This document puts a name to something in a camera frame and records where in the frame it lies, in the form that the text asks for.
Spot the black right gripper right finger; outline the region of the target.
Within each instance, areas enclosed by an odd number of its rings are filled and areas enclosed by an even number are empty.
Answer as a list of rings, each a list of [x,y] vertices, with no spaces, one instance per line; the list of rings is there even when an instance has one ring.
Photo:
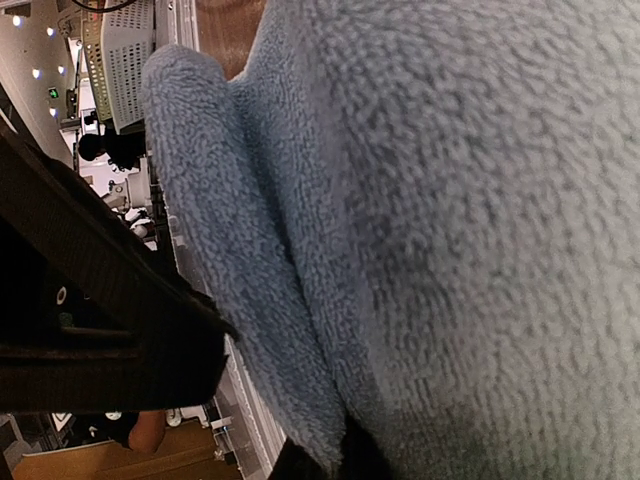
[[[383,480],[392,473],[373,437],[350,415],[346,416],[346,432],[341,441],[342,461],[335,474],[325,472],[304,449],[287,438],[270,480]]]

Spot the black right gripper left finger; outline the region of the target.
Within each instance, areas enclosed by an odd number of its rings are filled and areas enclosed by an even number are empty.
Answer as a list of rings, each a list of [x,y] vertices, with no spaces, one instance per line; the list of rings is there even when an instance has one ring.
[[[72,169],[1,130],[1,409],[210,400],[230,328]]]

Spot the light blue terry towel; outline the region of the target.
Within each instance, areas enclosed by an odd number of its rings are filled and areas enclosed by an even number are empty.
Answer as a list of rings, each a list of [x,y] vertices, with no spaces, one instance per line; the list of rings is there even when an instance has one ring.
[[[639,5],[271,1],[168,45],[145,123],[286,438],[335,474],[639,475]]]

